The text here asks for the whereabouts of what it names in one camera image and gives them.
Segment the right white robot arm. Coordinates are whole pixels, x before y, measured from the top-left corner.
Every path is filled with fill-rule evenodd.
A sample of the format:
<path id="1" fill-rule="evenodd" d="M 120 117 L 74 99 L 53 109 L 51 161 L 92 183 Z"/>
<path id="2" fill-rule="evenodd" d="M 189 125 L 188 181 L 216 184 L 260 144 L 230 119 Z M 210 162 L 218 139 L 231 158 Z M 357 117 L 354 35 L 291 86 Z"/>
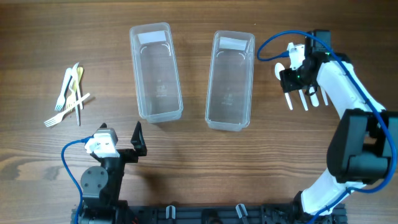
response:
<path id="1" fill-rule="evenodd" d="M 314 223 L 331 215 L 354 192 L 381 190 L 397 165 L 397 113 L 374 100 L 345 54 L 312 51 L 288 53 L 290 68 L 275 65 L 284 93 L 319 87 L 340 117 L 327 150 L 327 168 L 294 198 L 293 220 Z"/>

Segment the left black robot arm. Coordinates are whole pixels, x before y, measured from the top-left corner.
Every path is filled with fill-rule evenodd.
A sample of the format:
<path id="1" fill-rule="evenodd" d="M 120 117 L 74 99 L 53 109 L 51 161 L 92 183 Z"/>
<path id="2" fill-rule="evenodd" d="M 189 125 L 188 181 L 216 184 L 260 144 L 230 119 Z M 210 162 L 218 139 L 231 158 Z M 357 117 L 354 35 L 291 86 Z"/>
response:
<path id="1" fill-rule="evenodd" d="M 119 199 L 125 165 L 147 155 L 142 126 L 137 122 L 131 138 L 132 149 L 116 149 L 118 137 L 103 123 L 85 143 L 86 152 L 100 165 L 81 176 L 81 202 L 72 210 L 72 223 L 138 223 L 128 202 Z"/>

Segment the left clear plastic container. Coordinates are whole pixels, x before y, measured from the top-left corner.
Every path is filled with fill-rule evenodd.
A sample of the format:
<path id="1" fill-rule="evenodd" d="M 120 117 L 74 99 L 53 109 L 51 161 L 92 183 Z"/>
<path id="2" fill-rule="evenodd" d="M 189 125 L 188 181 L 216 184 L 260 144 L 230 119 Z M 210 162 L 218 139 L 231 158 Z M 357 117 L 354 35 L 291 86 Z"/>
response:
<path id="1" fill-rule="evenodd" d="M 129 36 L 139 116 L 149 123 L 180 119 L 182 91 L 169 24 L 134 26 Z"/>

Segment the clear plastic container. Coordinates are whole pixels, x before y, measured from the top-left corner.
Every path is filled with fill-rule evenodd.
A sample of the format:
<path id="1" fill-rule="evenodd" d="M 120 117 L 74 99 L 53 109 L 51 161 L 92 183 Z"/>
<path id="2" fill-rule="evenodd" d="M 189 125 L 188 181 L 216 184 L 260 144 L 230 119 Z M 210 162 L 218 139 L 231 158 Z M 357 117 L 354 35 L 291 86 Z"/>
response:
<path id="1" fill-rule="evenodd" d="M 134 26 L 129 36 L 139 116 L 149 123 L 180 119 L 182 91 L 169 24 Z"/>
<path id="2" fill-rule="evenodd" d="M 215 32 L 206 97 L 205 121 L 211 129 L 240 131 L 251 120 L 255 36 Z"/>

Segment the right clear plastic container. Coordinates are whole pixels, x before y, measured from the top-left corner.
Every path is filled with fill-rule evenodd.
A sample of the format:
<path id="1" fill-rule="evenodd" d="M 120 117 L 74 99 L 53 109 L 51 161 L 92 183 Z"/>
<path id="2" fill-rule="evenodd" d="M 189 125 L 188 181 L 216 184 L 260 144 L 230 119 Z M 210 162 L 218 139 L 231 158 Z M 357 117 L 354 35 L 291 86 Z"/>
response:
<path id="1" fill-rule="evenodd" d="M 251 120 L 255 36 L 215 32 L 206 97 L 205 121 L 211 129 L 240 131 Z"/>

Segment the yellow plastic fork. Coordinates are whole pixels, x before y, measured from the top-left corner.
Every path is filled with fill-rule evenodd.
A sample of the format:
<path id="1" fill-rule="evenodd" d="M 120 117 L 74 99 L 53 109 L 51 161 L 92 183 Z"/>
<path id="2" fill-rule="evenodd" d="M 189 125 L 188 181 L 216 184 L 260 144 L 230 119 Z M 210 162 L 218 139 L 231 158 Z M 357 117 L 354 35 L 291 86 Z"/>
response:
<path id="1" fill-rule="evenodd" d="M 77 74 L 78 74 L 78 81 L 81 80 L 81 77 L 83 76 L 83 67 L 78 67 L 77 69 Z M 69 90 L 71 91 L 70 95 L 67 97 L 66 100 L 66 109 L 70 110 L 72 109 L 72 105 L 74 104 L 74 102 L 76 102 L 76 86 L 75 86 L 75 78 L 72 75 L 72 72 L 70 72 L 71 74 L 71 81 L 69 83 Z"/>

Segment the white plastic fork crossing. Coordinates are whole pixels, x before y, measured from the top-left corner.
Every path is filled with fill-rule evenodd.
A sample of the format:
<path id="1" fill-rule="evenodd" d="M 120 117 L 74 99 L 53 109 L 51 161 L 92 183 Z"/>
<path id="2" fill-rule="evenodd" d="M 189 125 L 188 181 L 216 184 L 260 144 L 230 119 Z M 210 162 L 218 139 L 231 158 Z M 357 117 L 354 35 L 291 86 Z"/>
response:
<path id="1" fill-rule="evenodd" d="M 57 115 L 55 115 L 54 117 L 52 117 L 46 121 L 44 121 L 44 125 L 46 127 L 51 127 L 51 126 L 54 126 L 54 125 L 60 123 L 64 119 L 64 117 L 67 113 L 71 112 L 72 109 L 74 109 L 80 103 L 84 102 L 89 96 L 90 96 L 90 93 L 85 94 L 79 100 L 76 100 L 76 102 L 74 102 L 71 106 L 66 108 L 64 111 L 58 113 Z"/>

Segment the white plastic fork left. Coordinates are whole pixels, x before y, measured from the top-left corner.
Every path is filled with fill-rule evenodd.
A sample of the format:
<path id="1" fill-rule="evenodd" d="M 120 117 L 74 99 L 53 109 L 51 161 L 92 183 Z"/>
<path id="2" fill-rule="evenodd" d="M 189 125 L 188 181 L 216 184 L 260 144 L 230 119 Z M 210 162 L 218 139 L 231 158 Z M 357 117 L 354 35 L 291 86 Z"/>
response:
<path id="1" fill-rule="evenodd" d="M 60 94 L 59 94 L 59 96 L 57 98 L 57 102 L 56 102 L 56 105 L 55 105 L 55 111 L 61 111 L 63 109 L 63 107 L 65 106 L 65 102 L 66 102 L 65 94 L 66 94 L 66 91 L 67 91 L 67 86 L 68 86 L 68 84 L 70 82 L 70 79 L 71 79 L 71 72 L 72 72 L 71 68 L 67 68 L 65 70 L 65 74 L 64 74 L 64 78 L 63 78 L 63 82 L 62 82 L 62 87 L 61 87 Z"/>

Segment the clear plastic fork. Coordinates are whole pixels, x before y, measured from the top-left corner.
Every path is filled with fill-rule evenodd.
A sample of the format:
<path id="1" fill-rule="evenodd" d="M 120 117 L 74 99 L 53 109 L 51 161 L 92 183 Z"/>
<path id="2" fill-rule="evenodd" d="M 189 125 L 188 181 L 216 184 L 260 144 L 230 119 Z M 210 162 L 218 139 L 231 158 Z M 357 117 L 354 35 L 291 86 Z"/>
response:
<path id="1" fill-rule="evenodd" d="M 71 91 L 71 95 L 69 96 L 70 102 L 68 105 L 71 105 L 74 102 L 76 102 L 76 88 L 74 80 L 72 80 L 71 83 L 69 84 L 69 89 Z M 75 114 L 76 114 L 77 125 L 80 126 L 80 110 L 77 106 L 75 107 Z"/>

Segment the white plastic knife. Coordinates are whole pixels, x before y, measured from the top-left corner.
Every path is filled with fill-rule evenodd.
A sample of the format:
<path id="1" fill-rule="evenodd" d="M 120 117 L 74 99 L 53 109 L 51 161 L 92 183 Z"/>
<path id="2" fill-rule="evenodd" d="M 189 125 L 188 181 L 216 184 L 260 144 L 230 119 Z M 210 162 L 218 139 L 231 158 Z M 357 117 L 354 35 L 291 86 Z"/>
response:
<path id="1" fill-rule="evenodd" d="M 72 92 L 74 101 L 77 101 L 81 97 L 80 80 L 78 76 L 78 65 L 79 65 L 78 62 L 74 64 L 71 71 L 72 80 L 70 83 L 70 90 Z"/>

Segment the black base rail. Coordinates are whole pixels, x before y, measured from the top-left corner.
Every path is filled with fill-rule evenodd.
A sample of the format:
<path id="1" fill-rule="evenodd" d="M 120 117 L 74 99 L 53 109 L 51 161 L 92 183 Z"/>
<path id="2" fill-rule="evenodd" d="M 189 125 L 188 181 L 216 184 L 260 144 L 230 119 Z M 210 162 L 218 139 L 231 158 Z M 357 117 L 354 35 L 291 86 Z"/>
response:
<path id="1" fill-rule="evenodd" d="M 72 210 L 71 223 L 309 223 L 312 216 L 291 214 L 290 204 L 239 204 L 225 207 L 124 207 L 122 211 L 100 212 L 84 206 Z"/>

